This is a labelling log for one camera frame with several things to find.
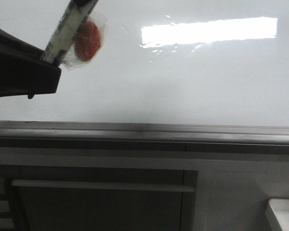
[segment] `whiteboard marker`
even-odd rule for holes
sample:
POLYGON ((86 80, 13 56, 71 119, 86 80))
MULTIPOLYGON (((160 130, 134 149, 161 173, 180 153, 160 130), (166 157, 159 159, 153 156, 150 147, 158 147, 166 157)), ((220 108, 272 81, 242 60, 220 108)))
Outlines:
POLYGON ((97 2, 98 0, 72 0, 69 3, 41 60, 50 64, 61 63, 62 58, 73 45, 80 27, 87 20, 97 2))

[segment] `red magnet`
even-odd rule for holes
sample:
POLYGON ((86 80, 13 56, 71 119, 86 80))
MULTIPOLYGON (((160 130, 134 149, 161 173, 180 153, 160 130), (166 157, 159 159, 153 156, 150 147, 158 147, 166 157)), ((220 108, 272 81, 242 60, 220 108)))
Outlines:
POLYGON ((89 61, 101 47, 101 33, 92 21, 85 22, 75 40, 76 56, 86 62, 89 61))

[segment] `white surface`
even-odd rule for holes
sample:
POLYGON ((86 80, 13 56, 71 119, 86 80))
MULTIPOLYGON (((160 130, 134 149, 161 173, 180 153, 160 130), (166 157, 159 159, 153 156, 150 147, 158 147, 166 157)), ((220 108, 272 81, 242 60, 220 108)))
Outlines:
POLYGON ((276 219, 280 227, 275 227, 274 223, 272 226, 273 231, 289 231, 289 200, 284 199, 271 199, 269 201, 269 207, 272 213, 267 213, 267 216, 271 216, 270 219, 276 219))
MULTIPOLYGON (((68 2, 0 0, 0 28, 44 49, 68 2)), ((289 126, 289 0, 100 0, 95 10, 108 18, 95 59, 62 67, 54 95, 0 98, 0 120, 289 126)))

